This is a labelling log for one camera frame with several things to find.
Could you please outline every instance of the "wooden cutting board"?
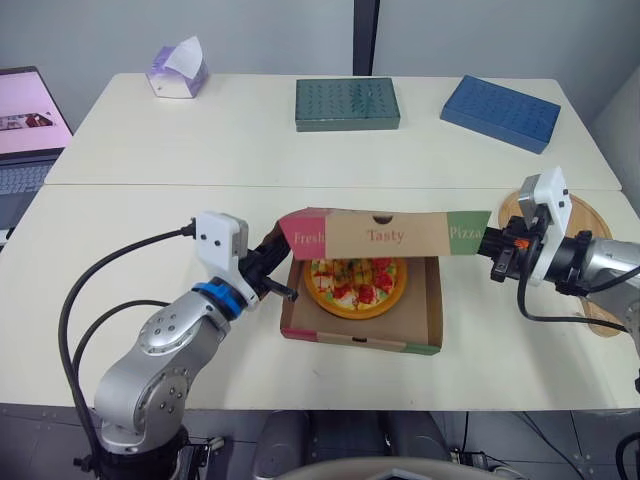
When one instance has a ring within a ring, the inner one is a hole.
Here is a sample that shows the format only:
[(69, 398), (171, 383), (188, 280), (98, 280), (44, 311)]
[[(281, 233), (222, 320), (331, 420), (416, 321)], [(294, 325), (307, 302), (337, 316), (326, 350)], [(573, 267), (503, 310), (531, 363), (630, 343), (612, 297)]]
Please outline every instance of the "wooden cutting board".
[[(587, 202), (575, 195), (571, 195), (571, 202), (573, 208), (571, 210), (571, 217), (569, 217), (569, 225), (567, 226), (566, 235), (568, 237), (575, 237), (580, 230), (591, 230), (594, 237), (613, 238), (611, 230), (609, 230), (609, 226), (604, 219)], [(500, 228), (504, 228), (513, 215), (522, 216), (522, 210), (520, 210), (520, 205), (518, 204), (517, 191), (509, 195), (502, 203), (502, 207), (500, 207), (500, 213), (498, 215)], [(586, 317), (621, 324), (618, 319), (595, 303), (588, 302), (584, 299), (581, 299), (581, 302)], [(611, 337), (620, 333), (618, 330), (600, 325), (589, 325), (589, 327), (594, 333), (602, 337)]]

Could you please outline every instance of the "green studded box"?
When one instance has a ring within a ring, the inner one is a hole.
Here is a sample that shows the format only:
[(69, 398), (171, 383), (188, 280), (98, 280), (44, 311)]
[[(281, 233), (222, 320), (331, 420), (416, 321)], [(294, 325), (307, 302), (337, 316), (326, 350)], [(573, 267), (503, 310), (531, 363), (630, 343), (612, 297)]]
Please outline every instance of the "green studded box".
[(298, 80), (296, 130), (395, 130), (400, 110), (390, 78)]

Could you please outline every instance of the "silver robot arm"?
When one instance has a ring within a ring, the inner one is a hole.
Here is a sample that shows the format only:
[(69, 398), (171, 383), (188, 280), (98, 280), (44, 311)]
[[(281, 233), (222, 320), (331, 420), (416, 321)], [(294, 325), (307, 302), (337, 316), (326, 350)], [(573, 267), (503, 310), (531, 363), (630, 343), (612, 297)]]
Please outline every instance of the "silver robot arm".
[[(581, 279), (603, 285), (640, 265), (640, 244), (594, 238), (582, 265)], [(640, 274), (586, 298), (615, 316), (627, 328), (640, 355)]]
[[(502, 230), (485, 231), (478, 253), (493, 260), (491, 278), (524, 277), (532, 285), (546, 280), (560, 293), (589, 299), (620, 320), (640, 355), (640, 244), (592, 238), (589, 231), (565, 237), (572, 205), (559, 168), (528, 177), (518, 201), (522, 217), (511, 217)], [(622, 275), (624, 281), (617, 282)]]
[(202, 293), (188, 292), (154, 314), (133, 348), (104, 375), (95, 396), (103, 447), (115, 454), (165, 445), (182, 423), (189, 390), (230, 326)]
[[(248, 226), (242, 220), (205, 212), (195, 226), (198, 256), (212, 279), (151, 316), (131, 350), (98, 385), (94, 403), (106, 452), (100, 459), (102, 478), (178, 478), (182, 467), (176, 457), (188, 439), (181, 425), (186, 399), (230, 322), (270, 291), (292, 301), (297, 297), (268, 277), (289, 253), (277, 229), (248, 250)], [(157, 472), (150, 474), (153, 467)]]

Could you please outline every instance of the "laptop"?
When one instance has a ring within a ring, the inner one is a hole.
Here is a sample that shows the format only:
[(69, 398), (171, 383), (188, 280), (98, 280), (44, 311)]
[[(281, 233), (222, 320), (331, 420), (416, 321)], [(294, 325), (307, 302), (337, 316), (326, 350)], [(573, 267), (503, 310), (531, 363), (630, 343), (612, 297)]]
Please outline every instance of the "laptop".
[(0, 231), (18, 224), (71, 135), (36, 67), (0, 69)]

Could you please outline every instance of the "pizza box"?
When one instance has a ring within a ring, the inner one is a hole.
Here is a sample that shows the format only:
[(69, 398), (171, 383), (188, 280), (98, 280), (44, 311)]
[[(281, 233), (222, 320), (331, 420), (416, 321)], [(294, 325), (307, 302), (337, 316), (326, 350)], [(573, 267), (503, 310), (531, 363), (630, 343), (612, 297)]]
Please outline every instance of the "pizza box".
[[(432, 355), (442, 347), (439, 256), (478, 251), (490, 212), (366, 212), (307, 208), (280, 219), (291, 250), (287, 286), (296, 302), (283, 302), (286, 338)], [(305, 286), (304, 261), (403, 257), (408, 280), (389, 311), (369, 320), (346, 320), (318, 306)]]

